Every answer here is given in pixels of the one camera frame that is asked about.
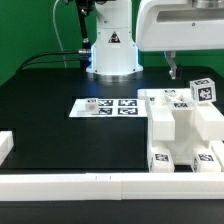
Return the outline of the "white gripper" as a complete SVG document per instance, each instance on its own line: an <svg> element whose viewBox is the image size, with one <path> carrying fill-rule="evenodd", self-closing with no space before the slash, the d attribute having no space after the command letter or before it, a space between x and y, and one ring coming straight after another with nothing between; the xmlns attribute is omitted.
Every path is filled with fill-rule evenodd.
<svg viewBox="0 0 224 224"><path fill-rule="evenodd" d="M136 44L140 51L166 51L169 74L180 79L175 51L224 49L224 0L141 0Z"/></svg>

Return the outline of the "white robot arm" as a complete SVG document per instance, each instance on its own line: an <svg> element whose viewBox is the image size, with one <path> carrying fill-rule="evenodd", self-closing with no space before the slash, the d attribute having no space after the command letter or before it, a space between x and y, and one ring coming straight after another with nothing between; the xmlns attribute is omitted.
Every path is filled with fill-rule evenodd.
<svg viewBox="0 0 224 224"><path fill-rule="evenodd" d="M140 72L139 52L162 52L177 78L178 51L224 49L224 0L141 0L136 21L132 0L95 7L97 38L87 72L107 81Z"/></svg>

